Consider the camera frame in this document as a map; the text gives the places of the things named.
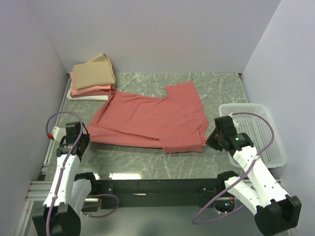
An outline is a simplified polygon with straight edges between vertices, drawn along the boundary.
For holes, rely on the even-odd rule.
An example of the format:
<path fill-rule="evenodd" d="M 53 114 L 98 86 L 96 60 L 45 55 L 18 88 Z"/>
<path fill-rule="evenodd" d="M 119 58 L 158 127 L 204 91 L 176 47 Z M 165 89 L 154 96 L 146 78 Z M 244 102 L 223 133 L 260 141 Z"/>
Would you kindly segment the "red t-shirt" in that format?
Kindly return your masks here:
<path fill-rule="evenodd" d="M 202 152 L 209 122 L 194 82 L 166 86 L 165 97 L 116 91 L 92 118 L 92 142 Z"/>

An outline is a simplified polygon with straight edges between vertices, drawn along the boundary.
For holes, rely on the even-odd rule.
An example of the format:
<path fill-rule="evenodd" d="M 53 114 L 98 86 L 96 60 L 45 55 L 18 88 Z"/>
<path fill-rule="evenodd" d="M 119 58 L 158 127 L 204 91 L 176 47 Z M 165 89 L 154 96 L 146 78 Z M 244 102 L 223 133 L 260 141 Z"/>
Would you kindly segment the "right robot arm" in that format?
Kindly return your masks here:
<path fill-rule="evenodd" d="M 301 201 L 290 196 L 269 172 L 253 141 L 246 133 L 238 133 L 231 116 L 215 119 L 215 129 L 206 145 L 227 151 L 244 173 L 233 171 L 217 176 L 216 198 L 235 196 L 254 215 L 255 223 L 265 236 L 293 229 L 297 226 Z"/>

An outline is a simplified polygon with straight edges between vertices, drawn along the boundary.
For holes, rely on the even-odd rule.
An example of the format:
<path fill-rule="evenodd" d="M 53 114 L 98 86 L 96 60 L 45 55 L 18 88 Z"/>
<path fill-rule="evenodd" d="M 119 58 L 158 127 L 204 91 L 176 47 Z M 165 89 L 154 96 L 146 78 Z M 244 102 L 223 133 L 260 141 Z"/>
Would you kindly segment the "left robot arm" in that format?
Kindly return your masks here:
<path fill-rule="evenodd" d="M 65 135 L 57 149 L 55 176 L 42 207 L 32 213 L 39 236 L 78 236 L 81 232 L 80 213 L 85 199 L 98 193 L 92 172 L 78 173 L 90 136 L 80 122 L 65 126 Z"/>

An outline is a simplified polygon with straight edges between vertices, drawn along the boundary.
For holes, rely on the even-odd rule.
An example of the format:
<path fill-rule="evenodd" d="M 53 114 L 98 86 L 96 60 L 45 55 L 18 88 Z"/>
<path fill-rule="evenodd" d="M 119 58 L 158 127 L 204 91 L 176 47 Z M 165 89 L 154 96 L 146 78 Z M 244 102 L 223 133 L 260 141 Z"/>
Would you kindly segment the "white plastic basket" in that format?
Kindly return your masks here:
<path fill-rule="evenodd" d="M 260 151 L 271 140 L 270 127 L 261 119 L 264 118 L 274 130 L 272 144 L 261 154 L 261 159 L 267 168 L 283 167 L 286 164 L 286 154 L 279 141 L 272 118 L 264 105 L 256 103 L 228 103 L 219 106 L 219 115 L 231 116 L 239 122 L 238 133 L 246 133 Z"/>

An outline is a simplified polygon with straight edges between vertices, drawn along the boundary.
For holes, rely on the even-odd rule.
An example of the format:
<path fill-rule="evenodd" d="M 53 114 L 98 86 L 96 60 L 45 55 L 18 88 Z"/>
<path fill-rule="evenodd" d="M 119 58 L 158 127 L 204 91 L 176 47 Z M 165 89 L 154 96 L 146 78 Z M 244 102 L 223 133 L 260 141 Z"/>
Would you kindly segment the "folded white t-shirt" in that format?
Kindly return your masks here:
<path fill-rule="evenodd" d="M 108 101 L 109 100 L 109 95 L 72 97 L 70 92 L 66 95 L 66 97 L 69 101 Z"/>

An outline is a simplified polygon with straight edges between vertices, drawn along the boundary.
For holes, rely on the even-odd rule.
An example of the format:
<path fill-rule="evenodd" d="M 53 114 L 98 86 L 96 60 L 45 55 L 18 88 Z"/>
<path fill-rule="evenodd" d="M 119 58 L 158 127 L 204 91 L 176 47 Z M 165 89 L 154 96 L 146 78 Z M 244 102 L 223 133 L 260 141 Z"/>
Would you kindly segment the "folded pink t-shirt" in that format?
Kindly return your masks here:
<path fill-rule="evenodd" d="M 75 77 L 74 72 L 70 72 L 71 78 L 71 90 L 70 96 L 72 98 L 82 97 L 82 96 L 98 96 L 98 95 L 111 95 L 115 90 L 115 84 L 104 85 L 104 86 L 92 86 L 89 88 L 76 89 L 75 88 Z"/>

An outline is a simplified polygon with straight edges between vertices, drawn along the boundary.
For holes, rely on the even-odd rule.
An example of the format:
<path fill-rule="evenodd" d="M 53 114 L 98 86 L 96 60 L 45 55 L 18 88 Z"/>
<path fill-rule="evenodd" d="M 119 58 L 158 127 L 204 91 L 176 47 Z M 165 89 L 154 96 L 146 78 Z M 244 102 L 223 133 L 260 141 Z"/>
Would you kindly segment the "black base beam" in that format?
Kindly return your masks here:
<path fill-rule="evenodd" d="M 112 194 L 119 207 L 203 207 L 222 189 L 216 178 L 97 180 L 94 194 Z"/>

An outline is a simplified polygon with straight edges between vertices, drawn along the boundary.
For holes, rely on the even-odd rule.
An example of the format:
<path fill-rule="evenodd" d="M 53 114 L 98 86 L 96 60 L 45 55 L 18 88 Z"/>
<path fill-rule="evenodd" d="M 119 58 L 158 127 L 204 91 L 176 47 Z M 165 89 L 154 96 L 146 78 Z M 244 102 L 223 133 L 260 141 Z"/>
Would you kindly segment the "folded tan t-shirt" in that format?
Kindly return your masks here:
<path fill-rule="evenodd" d="M 113 85 L 116 82 L 111 61 L 106 54 L 99 54 L 85 63 L 75 64 L 73 74 L 76 90 Z"/>

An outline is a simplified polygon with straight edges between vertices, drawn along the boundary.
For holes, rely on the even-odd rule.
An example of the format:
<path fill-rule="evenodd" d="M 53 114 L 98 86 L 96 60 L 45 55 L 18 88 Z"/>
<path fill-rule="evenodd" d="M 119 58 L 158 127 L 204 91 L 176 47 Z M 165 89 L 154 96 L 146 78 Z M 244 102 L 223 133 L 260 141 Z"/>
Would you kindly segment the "aluminium frame rail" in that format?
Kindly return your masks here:
<path fill-rule="evenodd" d="M 32 181 L 26 196 L 28 201 L 44 201 L 50 193 L 52 181 Z M 154 194 L 154 193 L 219 193 L 216 178 L 199 179 L 119 179 L 96 180 L 94 194 Z"/>

